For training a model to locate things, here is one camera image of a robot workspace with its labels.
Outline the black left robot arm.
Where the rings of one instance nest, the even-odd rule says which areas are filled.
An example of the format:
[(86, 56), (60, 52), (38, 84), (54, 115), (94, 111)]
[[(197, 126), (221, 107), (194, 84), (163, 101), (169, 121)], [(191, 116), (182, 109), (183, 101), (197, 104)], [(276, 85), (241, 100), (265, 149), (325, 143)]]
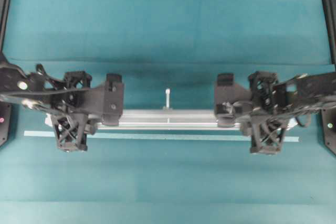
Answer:
[(41, 64), (26, 74), (1, 54), (1, 101), (48, 114), (56, 145), (64, 152), (85, 152), (87, 136), (95, 134), (99, 123), (119, 125), (124, 101), (121, 75), (109, 73), (94, 88), (91, 81), (84, 71), (66, 72), (63, 79), (55, 79)]

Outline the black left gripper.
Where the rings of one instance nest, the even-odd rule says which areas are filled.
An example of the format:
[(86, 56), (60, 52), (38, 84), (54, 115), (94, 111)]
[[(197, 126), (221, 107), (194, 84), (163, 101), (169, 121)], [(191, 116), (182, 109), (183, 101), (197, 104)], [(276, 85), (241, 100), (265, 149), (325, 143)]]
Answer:
[(87, 135), (94, 135), (98, 123), (118, 126), (123, 114), (122, 75), (108, 73), (106, 80), (91, 88), (92, 76), (84, 71), (64, 75), (67, 92), (54, 104), (61, 114), (50, 116), (57, 147), (64, 152), (87, 151)]

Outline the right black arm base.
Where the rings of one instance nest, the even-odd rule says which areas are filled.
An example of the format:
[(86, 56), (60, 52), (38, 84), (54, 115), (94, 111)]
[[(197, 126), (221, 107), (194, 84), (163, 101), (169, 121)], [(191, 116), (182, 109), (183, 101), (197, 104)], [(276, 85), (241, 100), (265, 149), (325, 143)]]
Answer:
[(335, 155), (336, 154), (336, 109), (321, 111), (323, 139), (325, 146)]

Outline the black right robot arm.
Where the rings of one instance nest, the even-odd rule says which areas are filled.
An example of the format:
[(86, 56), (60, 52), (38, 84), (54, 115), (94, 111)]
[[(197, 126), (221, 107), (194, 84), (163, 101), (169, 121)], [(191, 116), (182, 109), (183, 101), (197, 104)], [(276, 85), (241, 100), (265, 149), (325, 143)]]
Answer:
[(219, 74), (214, 115), (219, 127), (239, 124), (240, 131), (251, 138), (252, 154), (279, 153), (291, 119), (307, 127), (312, 114), (335, 108), (334, 72), (279, 82), (276, 73), (256, 71), (248, 81), (249, 88), (245, 89), (235, 82), (234, 74)]

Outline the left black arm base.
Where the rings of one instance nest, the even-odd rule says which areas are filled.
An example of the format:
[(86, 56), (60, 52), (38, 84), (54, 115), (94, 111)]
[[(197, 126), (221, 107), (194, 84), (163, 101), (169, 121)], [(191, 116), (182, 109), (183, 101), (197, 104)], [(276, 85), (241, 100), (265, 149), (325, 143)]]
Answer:
[(11, 120), (12, 105), (9, 103), (0, 103), (0, 145), (4, 145), (8, 139), (9, 125)]

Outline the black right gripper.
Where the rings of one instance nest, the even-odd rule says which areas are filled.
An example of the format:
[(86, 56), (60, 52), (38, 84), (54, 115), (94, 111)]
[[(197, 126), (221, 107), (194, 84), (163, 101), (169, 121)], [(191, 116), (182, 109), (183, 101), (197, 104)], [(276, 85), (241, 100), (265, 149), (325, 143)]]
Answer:
[(214, 115), (217, 126), (240, 124), (239, 130), (251, 139), (251, 154), (277, 154), (281, 151), (288, 119), (276, 118), (273, 87), (276, 73), (257, 71), (248, 76), (249, 89), (235, 82), (233, 73), (220, 73), (214, 89)]

